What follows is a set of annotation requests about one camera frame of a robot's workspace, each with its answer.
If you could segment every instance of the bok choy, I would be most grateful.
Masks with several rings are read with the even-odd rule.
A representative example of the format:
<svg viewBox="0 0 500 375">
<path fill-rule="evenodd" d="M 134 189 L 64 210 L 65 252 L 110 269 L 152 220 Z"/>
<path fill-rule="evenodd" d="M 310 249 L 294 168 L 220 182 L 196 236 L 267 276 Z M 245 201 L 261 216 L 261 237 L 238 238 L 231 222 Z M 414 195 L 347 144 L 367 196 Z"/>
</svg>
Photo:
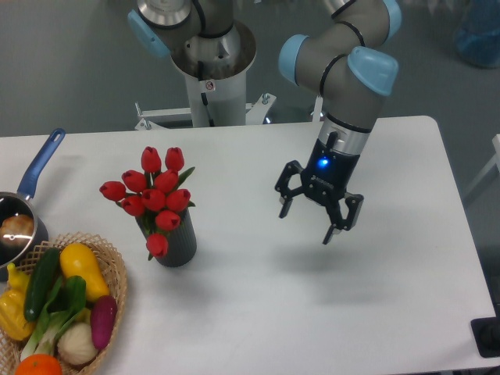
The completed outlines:
<svg viewBox="0 0 500 375">
<path fill-rule="evenodd" d="M 21 361 L 32 354 L 54 355 L 55 343 L 85 307 L 86 283 L 72 276 L 63 285 L 59 277 L 38 317 L 37 326 L 21 352 Z"/>
</svg>

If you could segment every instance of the orange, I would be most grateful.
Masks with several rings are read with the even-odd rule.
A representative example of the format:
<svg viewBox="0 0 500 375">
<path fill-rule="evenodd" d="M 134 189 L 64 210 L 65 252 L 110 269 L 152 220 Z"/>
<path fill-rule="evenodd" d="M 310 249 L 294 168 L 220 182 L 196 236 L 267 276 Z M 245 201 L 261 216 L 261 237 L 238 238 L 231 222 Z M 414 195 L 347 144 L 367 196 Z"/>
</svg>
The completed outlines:
<svg viewBox="0 0 500 375">
<path fill-rule="evenodd" d="M 19 364 L 14 375 L 63 375 L 63 369 L 51 355 L 33 354 Z"/>
</svg>

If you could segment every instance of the white table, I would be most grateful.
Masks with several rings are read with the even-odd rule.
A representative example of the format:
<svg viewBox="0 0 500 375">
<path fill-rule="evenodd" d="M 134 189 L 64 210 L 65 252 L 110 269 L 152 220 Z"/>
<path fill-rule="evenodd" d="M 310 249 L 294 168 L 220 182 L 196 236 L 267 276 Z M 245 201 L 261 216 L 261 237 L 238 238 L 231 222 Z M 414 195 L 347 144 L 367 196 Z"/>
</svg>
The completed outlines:
<svg viewBox="0 0 500 375">
<path fill-rule="evenodd" d="M 49 232 L 100 234 L 123 254 L 129 298 L 106 374 L 374 374 L 495 366 L 470 321 L 494 315 L 437 124 L 381 119 L 348 189 L 357 225 L 321 244 L 325 210 L 288 216 L 273 189 L 305 165 L 318 123 L 69 134 L 38 182 Z M 45 136 L 0 138 L 17 184 Z M 140 169 L 145 146 L 183 149 L 198 252 L 182 269 L 147 261 L 133 218 L 98 189 Z"/>
</svg>

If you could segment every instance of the cucumber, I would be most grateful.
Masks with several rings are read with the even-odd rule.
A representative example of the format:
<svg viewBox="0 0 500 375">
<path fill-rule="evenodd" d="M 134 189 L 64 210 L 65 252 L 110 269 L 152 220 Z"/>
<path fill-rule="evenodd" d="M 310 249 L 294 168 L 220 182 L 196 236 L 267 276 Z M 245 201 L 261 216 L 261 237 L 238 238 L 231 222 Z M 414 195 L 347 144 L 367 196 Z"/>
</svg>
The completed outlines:
<svg viewBox="0 0 500 375">
<path fill-rule="evenodd" d="M 24 318 L 28 322 L 38 319 L 52 286 L 54 274 L 59 267 L 58 248 L 47 249 L 34 267 L 24 300 Z"/>
</svg>

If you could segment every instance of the light blue joint cap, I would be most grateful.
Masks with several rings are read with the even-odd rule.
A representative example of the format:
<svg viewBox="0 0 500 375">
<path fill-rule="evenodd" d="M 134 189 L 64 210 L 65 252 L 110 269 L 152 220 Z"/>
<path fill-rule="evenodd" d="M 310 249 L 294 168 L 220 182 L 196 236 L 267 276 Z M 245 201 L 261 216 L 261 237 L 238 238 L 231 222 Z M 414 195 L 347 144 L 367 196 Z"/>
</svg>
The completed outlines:
<svg viewBox="0 0 500 375">
<path fill-rule="evenodd" d="M 371 91 L 389 96 L 398 76 L 398 62 L 382 52 L 367 47 L 355 47 L 347 58 L 354 75 Z"/>
<path fill-rule="evenodd" d="M 392 38 L 392 35 L 396 34 L 401 26 L 402 16 L 401 9 L 399 8 L 396 0 L 384 0 L 384 4 L 389 12 L 389 35 L 385 41 Z"/>
<path fill-rule="evenodd" d="M 281 75 L 293 84 L 297 84 L 295 81 L 295 64 L 297 63 L 298 51 L 300 51 L 302 42 L 307 38 L 306 35 L 294 35 L 281 48 L 278 68 Z"/>
<path fill-rule="evenodd" d="M 131 10 L 128 13 L 128 24 L 134 32 L 137 39 L 141 42 L 144 48 L 148 50 L 153 56 L 167 57 L 170 54 L 169 48 L 160 40 L 160 38 L 153 33 L 148 24 L 137 14 L 136 11 Z"/>
</svg>

